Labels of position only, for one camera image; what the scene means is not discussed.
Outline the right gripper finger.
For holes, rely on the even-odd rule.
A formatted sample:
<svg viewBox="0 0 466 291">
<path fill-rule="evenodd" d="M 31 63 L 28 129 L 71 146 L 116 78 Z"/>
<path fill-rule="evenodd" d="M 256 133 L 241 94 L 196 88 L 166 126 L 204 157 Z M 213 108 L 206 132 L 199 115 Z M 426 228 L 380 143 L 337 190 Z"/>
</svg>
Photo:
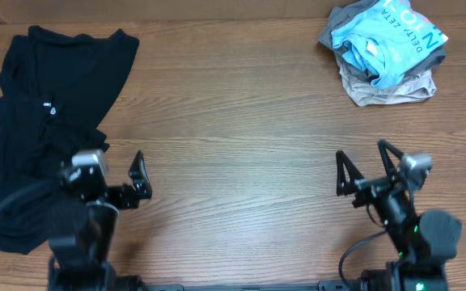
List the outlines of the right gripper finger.
<svg viewBox="0 0 466 291">
<path fill-rule="evenodd" d="M 337 195 L 348 196 L 358 191 L 358 185 L 365 181 L 364 176 L 342 151 L 336 152 Z"/>
<path fill-rule="evenodd" d="M 389 154 L 392 154 L 398 160 L 401 160 L 403 157 L 404 153 L 400 150 L 398 150 L 394 145 L 392 145 L 390 142 L 382 139 L 377 142 L 377 146 L 379 149 L 379 154 L 381 156 L 382 162 L 383 162 L 383 167 L 386 172 L 387 176 L 393 176 L 395 173 L 397 173 L 397 169 L 390 158 Z"/>
</svg>

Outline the black t-shirt with logo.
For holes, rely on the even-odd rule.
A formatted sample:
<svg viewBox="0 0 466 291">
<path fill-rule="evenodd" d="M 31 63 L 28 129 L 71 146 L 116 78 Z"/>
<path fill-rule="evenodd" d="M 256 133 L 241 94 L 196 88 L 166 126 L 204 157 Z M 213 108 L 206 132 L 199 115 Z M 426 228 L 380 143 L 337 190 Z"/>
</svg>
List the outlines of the black t-shirt with logo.
<svg viewBox="0 0 466 291">
<path fill-rule="evenodd" d="M 94 38 L 31 26 L 13 37 L 0 87 L 5 97 L 48 103 L 66 120 L 95 129 L 121 93 L 138 47 L 139 39 L 121 29 Z"/>
</svg>

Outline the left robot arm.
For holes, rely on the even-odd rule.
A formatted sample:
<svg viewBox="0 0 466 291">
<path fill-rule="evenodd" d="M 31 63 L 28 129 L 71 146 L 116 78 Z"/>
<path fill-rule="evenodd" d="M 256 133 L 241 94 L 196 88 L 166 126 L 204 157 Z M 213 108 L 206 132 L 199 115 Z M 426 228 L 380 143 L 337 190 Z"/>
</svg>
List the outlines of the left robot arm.
<svg viewBox="0 0 466 291">
<path fill-rule="evenodd" d="M 108 254 L 120 211 L 136 209 L 153 190 L 142 151 L 129 168 L 130 184 L 109 186 L 102 150 L 84 150 L 60 172 L 66 194 L 50 212 L 49 290 L 146 290 L 142 278 L 118 276 Z"/>
</svg>

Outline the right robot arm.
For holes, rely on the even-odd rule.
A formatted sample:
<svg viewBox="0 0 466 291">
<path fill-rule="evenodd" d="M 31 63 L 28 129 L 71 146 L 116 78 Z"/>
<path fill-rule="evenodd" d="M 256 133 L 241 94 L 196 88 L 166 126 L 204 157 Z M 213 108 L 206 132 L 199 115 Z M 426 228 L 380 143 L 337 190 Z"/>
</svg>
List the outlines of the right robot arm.
<svg viewBox="0 0 466 291">
<path fill-rule="evenodd" d="M 419 214 L 415 209 L 414 195 L 432 170 L 432 157 L 406 154 L 385 140 L 377 146 L 385 170 L 378 179 L 365 178 L 344 151 L 336 153 L 337 195 L 354 196 L 352 205 L 365 208 L 371 221 L 382 229 L 348 248 L 338 266 L 342 268 L 349 255 L 380 235 L 391 239 L 398 259 L 383 269 L 365 270 L 354 280 L 339 271 L 339 285 L 345 290 L 365 291 L 446 290 L 445 265 L 456 257 L 462 222 L 444 210 Z"/>
</svg>

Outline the beige folded garment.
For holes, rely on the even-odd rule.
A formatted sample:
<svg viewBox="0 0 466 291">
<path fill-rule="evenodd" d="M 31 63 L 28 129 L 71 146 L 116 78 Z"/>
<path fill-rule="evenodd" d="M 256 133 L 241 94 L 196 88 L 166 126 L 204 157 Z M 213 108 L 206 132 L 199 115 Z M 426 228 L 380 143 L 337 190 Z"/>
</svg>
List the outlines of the beige folded garment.
<svg viewBox="0 0 466 291">
<path fill-rule="evenodd" d="M 349 70 L 349 64 L 336 57 L 342 86 L 347 95 L 359 106 L 391 105 L 398 103 L 418 103 L 434 96 L 437 87 L 432 77 L 432 69 L 420 71 L 404 78 L 401 83 L 385 89 L 373 87 L 369 81 L 356 77 Z"/>
</svg>

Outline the black shirt left pile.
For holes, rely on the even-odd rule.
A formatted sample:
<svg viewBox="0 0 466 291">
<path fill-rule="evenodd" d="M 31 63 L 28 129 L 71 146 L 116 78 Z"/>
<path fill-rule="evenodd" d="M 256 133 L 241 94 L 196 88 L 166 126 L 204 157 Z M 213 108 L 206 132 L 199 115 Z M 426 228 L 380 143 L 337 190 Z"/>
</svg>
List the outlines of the black shirt left pile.
<svg viewBox="0 0 466 291">
<path fill-rule="evenodd" d="M 0 202 L 12 192 L 55 179 L 80 150 L 106 150 L 106 136 L 57 114 L 48 103 L 0 97 Z M 59 197 L 33 190 L 0 212 L 0 251 L 28 254 L 46 238 L 45 219 Z"/>
</svg>

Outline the light blue printed t-shirt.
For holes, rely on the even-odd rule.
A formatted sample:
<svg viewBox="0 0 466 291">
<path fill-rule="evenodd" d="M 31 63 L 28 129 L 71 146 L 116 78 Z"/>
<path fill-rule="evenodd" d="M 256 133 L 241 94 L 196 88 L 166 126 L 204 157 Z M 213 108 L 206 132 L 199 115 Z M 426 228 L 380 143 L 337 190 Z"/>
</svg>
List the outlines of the light blue printed t-shirt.
<svg viewBox="0 0 466 291">
<path fill-rule="evenodd" d="M 375 77 L 371 85 L 385 89 L 399 84 L 405 73 L 448 41 L 407 0 L 379 0 L 331 32 L 334 49 L 343 59 Z"/>
</svg>

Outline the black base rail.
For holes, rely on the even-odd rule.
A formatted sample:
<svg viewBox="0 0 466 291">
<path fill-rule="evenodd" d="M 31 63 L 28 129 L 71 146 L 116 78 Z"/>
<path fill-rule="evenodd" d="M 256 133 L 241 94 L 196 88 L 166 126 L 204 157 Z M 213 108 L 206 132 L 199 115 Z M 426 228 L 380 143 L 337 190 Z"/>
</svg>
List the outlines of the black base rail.
<svg viewBox="0 0 466 291">
<path fill-rule="evenodd" d="M 349 291 L 361 289 L 357 280 L 346 285 L 342 280 L 321 280 L 315 284 L 279 284 L 279 285 L 211 285 L 183 286 L 145 285 L 141 291 Z"/>
</svg>

